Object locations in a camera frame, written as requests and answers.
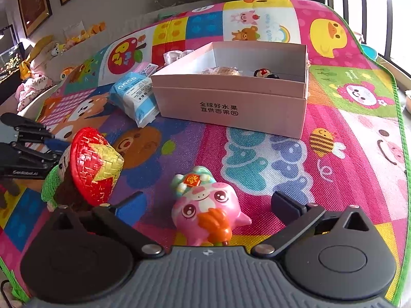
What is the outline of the pink pig toy figure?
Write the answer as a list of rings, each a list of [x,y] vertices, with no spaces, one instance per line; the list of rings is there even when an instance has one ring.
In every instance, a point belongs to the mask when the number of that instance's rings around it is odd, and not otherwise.
[[[204,166],[175,175],[171,189],[176,197],[171,218],[189,246],[229,245],[234,229],[252,224],[234,188],[216,181]]]

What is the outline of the blue white tissue pack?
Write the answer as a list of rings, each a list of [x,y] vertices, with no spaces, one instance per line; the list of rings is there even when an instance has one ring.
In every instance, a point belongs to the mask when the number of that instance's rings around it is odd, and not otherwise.
[[[160,112],[152,89],[151,78],[129,72],[109,91],[109,101],[119,107],[139,128],[144,128]]]

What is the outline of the small pink packet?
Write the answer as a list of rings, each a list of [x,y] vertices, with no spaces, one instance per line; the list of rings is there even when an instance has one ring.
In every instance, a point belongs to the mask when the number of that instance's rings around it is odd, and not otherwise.
[[[150,77],[152,74],[154,74],[157,71],[158,67],[159,66],[156,64],[143,61],[136,65],[136,68],[133,69],[133,72],[144,75],[146,77]]]

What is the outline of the pile of plush toys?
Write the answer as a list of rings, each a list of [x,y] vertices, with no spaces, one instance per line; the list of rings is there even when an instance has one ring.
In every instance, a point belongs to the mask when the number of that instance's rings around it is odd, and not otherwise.
[[[100,22],[65,42],[59,42],[53,35],[38,40],[28,57],[19,64],[22,83],[15,91],[17,111],[23,111],[36,97],[59,83],[65,68],[78,68],[91,55],[93,37],[99,37],[105,29],[106,24]]]

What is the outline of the colourful cartoon play mat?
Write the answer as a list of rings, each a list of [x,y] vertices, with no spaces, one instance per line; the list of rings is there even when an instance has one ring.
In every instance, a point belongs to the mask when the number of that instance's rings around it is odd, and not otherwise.
[[[107,98],[110,86],[147,63],[163,65],[172,50],[210,42],[273,41],[306,45],[311,66],[302,137],[156,118],[139,129]],[[270,211],[280,190],[301,203],[333,211],[360,206],[396,260],[387,299],[410,298],[409,155],[402,108],[392,74],[369,59],[350,27],[332,9],[307,0],[240,0],[197,8],[130,33],[85,60],[70,82],[37,97],[24,115],[70,141],[82,127],[98,129],[124,158],[111,201],[141,190],[145,214],[135,227],[169,247],[185,237],[171,220],[175,174],[207,167],[236,190],[252,220],[233,244],[252,247],[281,223]]]

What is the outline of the orange fish plush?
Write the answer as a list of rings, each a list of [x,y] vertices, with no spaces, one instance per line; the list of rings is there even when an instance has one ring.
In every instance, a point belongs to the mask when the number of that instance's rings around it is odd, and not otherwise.
[[[73,70],[74,70],[74,67],[65,68],[60,74],[60,80],[64,80],[67,76],[71,74]]]

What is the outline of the pink cardboard box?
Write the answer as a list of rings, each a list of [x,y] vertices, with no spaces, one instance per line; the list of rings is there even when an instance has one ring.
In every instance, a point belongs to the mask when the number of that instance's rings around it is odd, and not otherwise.
[[[211,42],[151,76],[165,118],[290,138],[302,136],[309,95],[308,51],[283,42]],[[254,76],[266,68],[279,79]]]

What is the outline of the small ladybird toy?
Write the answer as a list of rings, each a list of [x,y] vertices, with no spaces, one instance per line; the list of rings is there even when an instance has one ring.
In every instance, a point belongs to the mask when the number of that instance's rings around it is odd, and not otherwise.
[[[266,68],[255,70],[254,76],[264,79],[279,79],[279,76],[277,74],[271,72],[269,69]]]

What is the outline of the framed picture on wall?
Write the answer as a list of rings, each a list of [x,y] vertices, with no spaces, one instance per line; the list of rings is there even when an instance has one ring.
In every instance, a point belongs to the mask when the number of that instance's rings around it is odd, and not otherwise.
[[[50,0],[18,0],[18,6],[26,37],[52,16]]]

